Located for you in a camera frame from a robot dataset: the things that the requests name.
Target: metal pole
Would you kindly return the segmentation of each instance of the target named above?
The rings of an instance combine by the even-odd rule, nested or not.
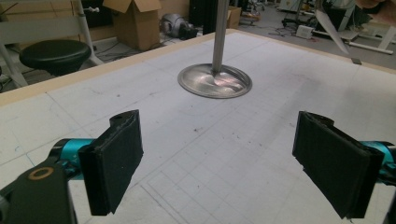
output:
[[[213,51],[213,63],[212,63],[212,72],[214,75],[221,72],[229,3],[230,0],[219,0],[218,19],[216,21],[215,47]]]

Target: box flap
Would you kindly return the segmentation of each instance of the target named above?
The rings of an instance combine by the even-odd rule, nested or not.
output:
[[[128,10],[129,5],[131,5],[132,0],[105,0],[103,2],[104,7],[109,7],[111,9],[114,9],[118,12],[125,13]]]
[[[161,9],[159,0],[134,0],[140,12],[147,12]]]

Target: white table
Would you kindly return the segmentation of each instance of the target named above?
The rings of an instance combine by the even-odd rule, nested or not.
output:
[[[236,31],[224,64],[253,89],[228,99],[184,91],[178,72],[212,60],[213,35],[0,94],[0,188],[66,137],[97,137],[139,109],[145,155],[117,213],[91,217],[71,181],[79,223],[349,223],[291,156],[298,111],[358,140],[396,143],[394,71]],[[393,187],[377,185],[366,219],[381,223]]]

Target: black stool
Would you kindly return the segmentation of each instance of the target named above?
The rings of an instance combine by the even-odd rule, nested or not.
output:
[[[91,53],[88,45],[77,40],[46,40],[24,49],[20,61],[28,67],[63,76],[77,72]]]

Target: gray floor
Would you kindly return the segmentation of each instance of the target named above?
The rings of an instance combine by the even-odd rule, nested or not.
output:
[[[295,36],[294,29],[291,29],[289,27],[283,27],[282,20],[285,18],[294,19],[295,14],[285,11],[279,11],[277,9],[277,4],[270,2],[267,6],[265,6],[265,10],[262,11],[262,19],[260,21],[254,22],[253,25],[250,25],[248,22],[241,21],[238,29],[244,32],[252,33],[255,35],[267,36],[295,45],[304,46],[311,49],[317,49],[329,52],[331,54],[346,56],[339,48],[337,48],[337,46],[332,40],[330,40],[330,38],[314,35],[312,39],[304,39]],[[306,21],[307,17],[300,16],[300,19],[301,21]],[[164,44],[169,45],[179,41],[180,40],[178,39],[165,39]],[[364,39],[361,37],[358,37],[354,41],[373,47],[377,47],[379,44],[379,41]],[[97,51],[95,52],[96,55],[105,63],[109,63],[122,57],[128,57],[139,53],[137,50],[130,49],[129,47],[118,43],[116,38],[108,39],[105,41],[98,41],[94,43],[94,45],[97,47]],[[351,58],[358,58],[365,63],[372,63],[390,69],[396,69],[394,54],[388,55],[385,53],[355,47],[348,48]],[[396,45],[390,44],[388,49],[396,50]],[[53,76],[49,75],[44,71],[32,71],[31,69],[27,69],[24,72],[26,80],[29,84],[34,84],[53,78]],[[8,82],[3,88],[3,91],[11,91],[14,89],[15,87],[13,86],[13,83]]]

